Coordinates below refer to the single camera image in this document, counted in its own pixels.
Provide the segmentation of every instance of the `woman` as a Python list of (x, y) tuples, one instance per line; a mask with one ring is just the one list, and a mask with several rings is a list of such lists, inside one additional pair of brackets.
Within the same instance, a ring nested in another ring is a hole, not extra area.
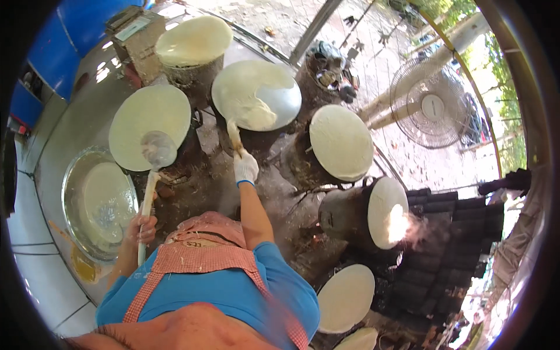
[(305, 349), (319, 324), (314, 290), (284, 261), (257, 196), (255, 158), (235, 154), (241, 222), (216, 212), (182, 222), (140, 267), (155, 217), (127, 228), (87, 349)]

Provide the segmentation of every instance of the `bowl of batter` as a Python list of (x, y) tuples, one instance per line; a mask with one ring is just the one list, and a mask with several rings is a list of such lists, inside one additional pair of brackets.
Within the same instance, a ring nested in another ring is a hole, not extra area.
[(86, 148), (70, 162), (62, 211), (76, 246), (97, 263), (113, 263), (124, 230), (138, 212), (138, 199), (130, 176), (108, 149)]

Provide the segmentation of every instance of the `cardboard box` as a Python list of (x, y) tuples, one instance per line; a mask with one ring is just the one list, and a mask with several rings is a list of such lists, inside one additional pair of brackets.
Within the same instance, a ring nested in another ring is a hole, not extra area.
[(161, 63), (155, 45), (165, 32), (165, 18), (140, 6), (129, 6), (105, 24), (116, 54), (126, 66), (134, 65), (143, 86), (161, 74)]

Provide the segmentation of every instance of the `fan grille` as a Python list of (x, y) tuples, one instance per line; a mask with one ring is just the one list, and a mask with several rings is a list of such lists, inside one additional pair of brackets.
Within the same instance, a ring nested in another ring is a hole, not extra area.
[[(445, 148), (457, 142), (468, 125), (468, 101), (450, 69), (425, 59), (412, 59), (395, 74), (390, 90), (391, 113), (399, 129), (425, 148)], [(426, 96), (443, 102), (436, 115), (422, 108)]]

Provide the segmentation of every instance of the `blue shirt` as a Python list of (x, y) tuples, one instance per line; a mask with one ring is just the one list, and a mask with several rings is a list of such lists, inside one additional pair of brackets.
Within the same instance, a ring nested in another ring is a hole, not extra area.
[[(319, 326), (319, 304), (311, 286), (281, 256), (276, 244), (263, 242), (254, 250), (256, 266), (270, 293), (293, 313), (311, 340)], [(124, 314), (152, 269), (157, 250), (129, 277), (119, 276), (97, 307), (97, 325), (121, 323)], [(139, 322), (151, 320), (193, 302), (208, 302), (227, 316), (239, 319), (281, 349), (296, 346), (284, 332), (272, 334), (269, 303), (242, 269), (210, 273), (169, 273), (144, 305)]]

